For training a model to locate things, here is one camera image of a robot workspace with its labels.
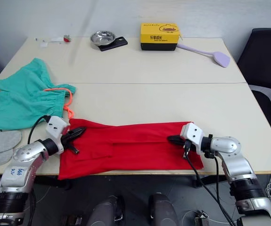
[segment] purple spatula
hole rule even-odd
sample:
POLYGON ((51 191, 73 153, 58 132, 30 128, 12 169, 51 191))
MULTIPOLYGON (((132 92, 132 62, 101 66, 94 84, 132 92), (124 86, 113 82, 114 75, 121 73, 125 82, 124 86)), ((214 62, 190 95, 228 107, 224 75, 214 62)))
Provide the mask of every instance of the purple spatula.
POLYGON ((202 54, 208 54, 212 55, 214 60, 219 64, 221 67, 227 67, 230 64, 230 57, 222 52, 205 52, 201 51, 195 48, 191 48, 189 46, 185 46, 182 44, 177 44, 178 48, 186 49, 189 51, 197 52, 197 53, 202 53, 202 54))

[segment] white wall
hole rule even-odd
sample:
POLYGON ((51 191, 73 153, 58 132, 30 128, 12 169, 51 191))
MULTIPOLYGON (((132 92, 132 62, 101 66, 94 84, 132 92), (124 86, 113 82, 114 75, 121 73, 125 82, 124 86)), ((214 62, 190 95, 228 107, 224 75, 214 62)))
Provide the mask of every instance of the white wall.
POLYGON ((271 0, 0 0, 0 66, 28 36, 106 29, 130 37, 141 22, 174 22, 187 37, 223 37, 237 60, 252 28, 271 27, 271 0))

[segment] floor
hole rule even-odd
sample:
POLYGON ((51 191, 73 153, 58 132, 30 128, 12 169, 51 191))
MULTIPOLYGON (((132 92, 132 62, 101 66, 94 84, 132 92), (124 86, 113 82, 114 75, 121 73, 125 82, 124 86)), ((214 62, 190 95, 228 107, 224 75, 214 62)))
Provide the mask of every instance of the floor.
MULTIPOLYGON (((269 176, 258 176, 265 187, 269 176)), ((210 219, 226 222, 218 205, 204 188, 193 188, 189 176, 89 176, 73 180, 73 187, 66 191, 43 185, 35 185, 37 208, 33 226, 59 226, 62 214, 84 214, 84 224, 92 209, 112 194, 122 194, 126 204, 126 226, 148 226, 148 198, 161 192, 173 203, 180 223, 189 210, 203 210, 210 219)), ((209 185, 215 192, 215 185, 209 185)), ((239 217, 234 198, 229 194, 226 182, 220 183, 221 203, 234 220, 239 217)), ((26 221, 29 210, 26 210, 26 221)), ((188 212, 181 226, 194 226, 193 212, 188 212)), ((210 221, 210 226, 224 224, 210 221)))

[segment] stainless steel bowl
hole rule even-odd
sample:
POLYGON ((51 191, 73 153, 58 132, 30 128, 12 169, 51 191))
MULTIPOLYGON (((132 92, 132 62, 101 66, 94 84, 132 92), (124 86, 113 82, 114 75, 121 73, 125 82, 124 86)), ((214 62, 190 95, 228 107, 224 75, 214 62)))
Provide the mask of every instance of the stainless steel bowl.
POLYGON ((115 34, 109 31, 98 31, 90 37, 90 40, 96 46, 106 46, 115 40, 115 34))

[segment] red cloth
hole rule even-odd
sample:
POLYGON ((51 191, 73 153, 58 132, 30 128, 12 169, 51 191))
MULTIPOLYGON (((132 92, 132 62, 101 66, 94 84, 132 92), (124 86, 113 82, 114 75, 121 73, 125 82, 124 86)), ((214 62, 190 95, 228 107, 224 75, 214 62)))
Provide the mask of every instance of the red cloth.
MULTIPOLYGON (((168 142, 170 135, 180 134, 188 122, 107 126, 83 119, 71 119, 70 129, 80 126, 86 131, 73 145, 80 151, 61 154, 59 179, 77 178, 110 170, 189 170, 183 148, 168 142)), ((203 164, 191 152, 197 169, 203 164)))

